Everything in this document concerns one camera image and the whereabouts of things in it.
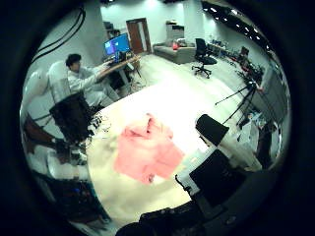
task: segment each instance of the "wall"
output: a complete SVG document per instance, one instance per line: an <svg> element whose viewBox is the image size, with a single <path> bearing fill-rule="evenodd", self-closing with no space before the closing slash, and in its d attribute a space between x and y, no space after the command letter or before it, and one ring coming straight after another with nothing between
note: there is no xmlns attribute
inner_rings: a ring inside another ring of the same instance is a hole
<svg viewBox="0 0 315 236"><path fill-rule="evenodd" d="M87 1L85 4L87 16L81 29L67 43L32 64L29 73L36 68L47 71L53 62L65 60L70 53L81 54L83 56L82 63L85 65L94 66L99 64L103 55L102 43L107 40L99 6L97 0ZM75 22L78 13L79 11L76 10L62 19L52 29L40 47L62 36Z"/></svg>
<svg viewBox="0 0 315 236"><path fill-rule="evenodd" d="M43 72L46 73L52 63L65 60L70 53L81 54L83 57L82 64L86 66L96 66L101 63L101 57L103 56L102 44L107 40L107 37L105 35L99 7L100 4L98 0L87 1L85 4L87 16L81 29L63 46L38 59L30 66L26 77L24 92L25 87L28 86L28 78L33 71L41 68ZM47 45L64 34L75 22L78 13L79 11L74 11L62 19L58 25L52 29L40 47ZM52 106L53 100L50 90L48 89L44 95L36 97L27 107L24 107L23 110L24 112L27 110L32 118L37 118L48 114ZM43 125L45 121L46 119L38 123L39 125ZM58 138L62 138L62 134L58 127L55 126L54 121L50 121L45 127L45 130Z"/></svg>
<svg viewBox="0 0 315 236"><path fill-rule="evenodd" d="M126 21L147 18L151 45L166 40L165 22L175 20L184 25L183 3L164 4L158 0L119 0L100 8L102 20L127 32Z"/></svg>
<svg viewBox="0 0 315 236"><path fill-rule="evenodd" d="M220 21L217 21L209 13L203 13L204 29L206 41L219 40L227 41L227 27Z"/></svg>
<svg viewBox="0 0 315 236"><path fill-rule="evenodd" d="M186 0L184 5L185 38L195 42L195 38L205 36L203 8L200 0Z"/></svg>

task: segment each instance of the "black office chair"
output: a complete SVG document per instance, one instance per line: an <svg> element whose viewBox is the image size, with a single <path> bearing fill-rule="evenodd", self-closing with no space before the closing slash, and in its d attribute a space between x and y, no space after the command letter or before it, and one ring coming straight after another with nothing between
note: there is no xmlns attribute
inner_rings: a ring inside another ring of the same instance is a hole
<svg viewBox="0 0 315 236"><path fill-rule="evenodd" d="M208 48L206 45L206 41L203 38L196 38L196 45L197 45L197 49L196 49L196 55L195 58L197 61L201 62L203 65L201 67L196 67L196 66L192 66L192 70L194 70L195 68L198 69L197 71L195 71L195 75L197 75L197 73L201 72L201 73L205 73L207 75L207 78L209 78L209 75L211 74L211 71L205 68L205 65L214 65L217 64L217 60L215 58L212 58L210 56L208 56Z"/></svg>

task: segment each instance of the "door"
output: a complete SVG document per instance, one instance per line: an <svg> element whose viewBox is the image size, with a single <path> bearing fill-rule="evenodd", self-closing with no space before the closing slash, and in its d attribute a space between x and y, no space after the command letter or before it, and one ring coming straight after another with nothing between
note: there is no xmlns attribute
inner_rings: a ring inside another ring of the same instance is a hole
<svg viewBox="0 0 315 236"><path fill-rule="evenodd" d="M131 47L134 53L151 53L151 43L147 20L145 18L127 21Z"/></svg>

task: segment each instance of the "man's hair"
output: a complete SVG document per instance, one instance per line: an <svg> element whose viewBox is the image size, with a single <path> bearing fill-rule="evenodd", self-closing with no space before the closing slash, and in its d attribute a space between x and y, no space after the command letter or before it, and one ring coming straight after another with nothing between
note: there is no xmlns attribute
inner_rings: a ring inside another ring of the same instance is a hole
<svg viewBox="0 0 315 236"><path fill-rule="evenodd" d="M70 67L72 66L75 62L78 62L81 60L81 55L80 54L70 54L66 60L66 66Z"/></svg>

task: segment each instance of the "tripod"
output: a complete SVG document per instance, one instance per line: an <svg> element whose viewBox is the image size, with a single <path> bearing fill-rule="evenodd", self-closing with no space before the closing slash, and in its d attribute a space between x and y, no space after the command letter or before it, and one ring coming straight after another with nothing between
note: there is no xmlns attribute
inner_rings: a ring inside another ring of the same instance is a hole
<svg viewBox="0 0 315 236"><path fill-rule="evenodd" d="M246 108L245 108L245 110L244 110L242 116L240 117L240 119L237 121L236 125L238 125L238 124L240 123L240 121L241 121L242 118L244 117L245 111L248 109L249 105L251 104L251 100L253 99L253 96L254 96L254 94L255 94L255 91L256 91L255 85L254 85L254 83L251 82L251 83L249 83L246 87L244 87L244 88L238 90L238 91L235 92L234 94L229 95L229 96L227 96L226 98L224 98L224 99L222 99L222 100L220 100L220 101L218 101L218 102L215 103L215 105L218 105L219 103L221 103L221 102L223 102L223 101L229 99L230 97L232 97L232 96L234 96L234 95L237 95L238 93L242 94L241 92L242 92L243 90L245 90L245 89L248 89L247 94L243 97L242 101L239 103L239 105L237 106L236 110L223 122L223 124L225 124L226 121L228 121L229 119L231 119L231 118L233 117L233 115L241 108L242 105L245 104L245 101L249 98L249 99L248 99L249 102L248 102L248 104L246 105Z"/></svg>

